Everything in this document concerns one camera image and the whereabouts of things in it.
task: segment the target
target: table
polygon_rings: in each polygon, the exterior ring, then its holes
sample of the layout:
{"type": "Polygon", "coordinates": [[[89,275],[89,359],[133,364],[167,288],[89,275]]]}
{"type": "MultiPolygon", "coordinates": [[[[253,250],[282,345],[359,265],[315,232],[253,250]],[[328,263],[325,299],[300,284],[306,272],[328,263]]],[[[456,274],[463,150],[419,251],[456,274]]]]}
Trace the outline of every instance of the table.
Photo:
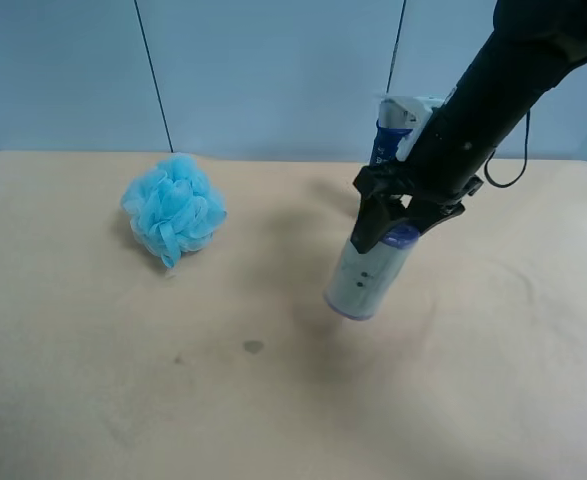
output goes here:
{"type": "Polygon", "coordinates": [[[228,220],[167,272],[118,205],[164,156],[0,152],[0,480],[587,479],[586,163],[484,186],[357,323],[358,165],[199,159],[228,220]]]}

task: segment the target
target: blue bath sponge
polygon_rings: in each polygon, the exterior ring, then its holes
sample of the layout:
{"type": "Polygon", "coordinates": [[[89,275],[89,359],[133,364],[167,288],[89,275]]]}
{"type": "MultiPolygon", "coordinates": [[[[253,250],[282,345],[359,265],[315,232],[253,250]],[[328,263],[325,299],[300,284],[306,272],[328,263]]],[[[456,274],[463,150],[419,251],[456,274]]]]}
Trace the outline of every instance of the blue bath sponge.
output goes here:
{"type": "Polygon", "coordinates": [[[182,252],[204,248],[226,209],[195,160],[176,154],[131,182],[120,201],[135,239],[173,268],[182,252]]]}

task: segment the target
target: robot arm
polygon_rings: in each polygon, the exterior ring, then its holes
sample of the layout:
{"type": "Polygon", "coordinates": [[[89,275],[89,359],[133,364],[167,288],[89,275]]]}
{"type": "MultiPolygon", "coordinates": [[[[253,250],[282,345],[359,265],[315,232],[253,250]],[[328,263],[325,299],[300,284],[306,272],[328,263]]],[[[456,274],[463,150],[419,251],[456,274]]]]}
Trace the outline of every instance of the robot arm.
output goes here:
{"type": "Polygon", "coordinates": [[[355,179],[359,253],[399,224],[425,233],[461,215],[464,196],[482,186],[475,172],[544,93],[587,63],[587,0],[498,0],[493,24],[406,161],[364,167],[355,179]]]}

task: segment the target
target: blue can cap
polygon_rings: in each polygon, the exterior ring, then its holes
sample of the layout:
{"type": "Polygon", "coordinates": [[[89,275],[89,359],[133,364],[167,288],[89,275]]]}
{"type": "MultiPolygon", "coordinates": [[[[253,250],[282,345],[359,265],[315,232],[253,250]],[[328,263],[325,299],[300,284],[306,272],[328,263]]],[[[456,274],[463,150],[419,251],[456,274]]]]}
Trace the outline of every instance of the blue can cap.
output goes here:
{"type": "Polygon", "coordinates": [[[412,225],[403,223],[392,230],[389,230],[384,237],[382,243],[389,247],[404,250],[411,248],[420,238],[420,232],[412,225]]]}

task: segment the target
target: stain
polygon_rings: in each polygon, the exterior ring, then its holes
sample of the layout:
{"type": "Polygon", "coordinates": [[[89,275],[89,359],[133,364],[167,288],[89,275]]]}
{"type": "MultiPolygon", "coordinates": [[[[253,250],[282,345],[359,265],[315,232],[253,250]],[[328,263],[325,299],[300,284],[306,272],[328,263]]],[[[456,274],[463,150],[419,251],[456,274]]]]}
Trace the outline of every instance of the stain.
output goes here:
{"type": "Polygon", "coordinates": [[[247,340],[244,342],[244,350],[253,355],[260,353],[264,348],[264,342],[260,342],[259,340],[247,340]]]}

